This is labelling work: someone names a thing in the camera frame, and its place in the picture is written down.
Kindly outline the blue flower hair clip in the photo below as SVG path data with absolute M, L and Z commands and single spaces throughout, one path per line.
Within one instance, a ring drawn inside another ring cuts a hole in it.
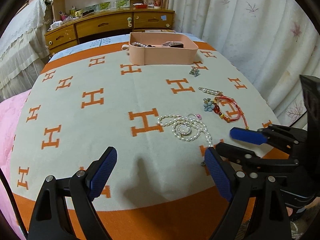
M 216 102 L 210 98 L 205 98 L 203 100 L 203 107 L 205 112 L 212 112 L 215 105 L 216 105 Z

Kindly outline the pink jewelry tray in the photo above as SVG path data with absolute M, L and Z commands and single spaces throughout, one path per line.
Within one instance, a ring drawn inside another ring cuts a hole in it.
M 167 41 L 180 41 L 184 48 L 163 47 Z M 129 51 L 129 60 L 136 65 L 154 64 L 192 64 L 198 51 L 198 45 L 188 36 L 170 32 L 133 32 L 128 44 L 122 50 Z

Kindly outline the pink earring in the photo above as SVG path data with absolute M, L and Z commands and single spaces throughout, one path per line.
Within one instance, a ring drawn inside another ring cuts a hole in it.
M 190 114 L 188 114 L 188 117 L 195 117 L 195 118 L 197 118 L 199 120 L 202 120 L 202 116 L 200 114 L 190 113 Z

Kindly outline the orange H pattern blanket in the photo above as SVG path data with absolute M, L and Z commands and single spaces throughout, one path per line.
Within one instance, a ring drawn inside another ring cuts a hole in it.
M 165 122 L 200 114 L 211 144 L 231 143 L 233 127 L 278 119 L 253 85 L 220 53 L 200 43 L 194 66 L 138 66 L 120 44 L 48 63 L 22 108 L 10 185 L 25 224 L 48 175 L 67 178 L 112 146 L 117 163 L 93 202 L 113 239 L 208 239 L 228 202 L 205 167 L 205 134 L 185 142 Z M 223 95 L 203 93 L 199 87 Z M 216 102 L 205 112 L 203 100 Z

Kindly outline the white patterned curtain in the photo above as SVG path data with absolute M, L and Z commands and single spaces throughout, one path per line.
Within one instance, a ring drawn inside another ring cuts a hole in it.
M 169 0 L 174 29 L 247 77 L 283 125 L 306 122 L 300 75 L 319 76 L 319 34 L 295 0 Z

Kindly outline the white lace covered furniture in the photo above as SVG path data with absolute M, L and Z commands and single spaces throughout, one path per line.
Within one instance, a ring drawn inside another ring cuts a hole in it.
M 31 89 L 49 61 L 53 0 L 29 0 L 1 36 L 1 101 Z

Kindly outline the wooden desk with drawers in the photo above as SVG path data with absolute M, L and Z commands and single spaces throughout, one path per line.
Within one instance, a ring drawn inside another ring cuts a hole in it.
M 161 9 L 153 0 L 53 0 L 52 12 L 58 27 L 45 35 L 46 47 L 57 52 L 99 37 L 128 34 L 133 31 L 171 30 L 173 10 L 166 2 Z

